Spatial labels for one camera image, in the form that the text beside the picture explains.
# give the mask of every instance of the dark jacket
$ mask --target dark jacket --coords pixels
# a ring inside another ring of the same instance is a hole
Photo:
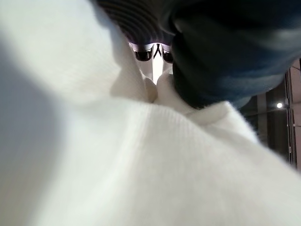
[[[152,18],[149,27],[165,31],[150,41],[166,44],[164,37],[174,36],[174,85],[195,108],[223,100],[241,107],[251,96],[277,86],[301,55],[300,0],[122,2],[135,9],[126,17],[143,16],[144,8]],[[137,10],[130,2],[145,7]]]

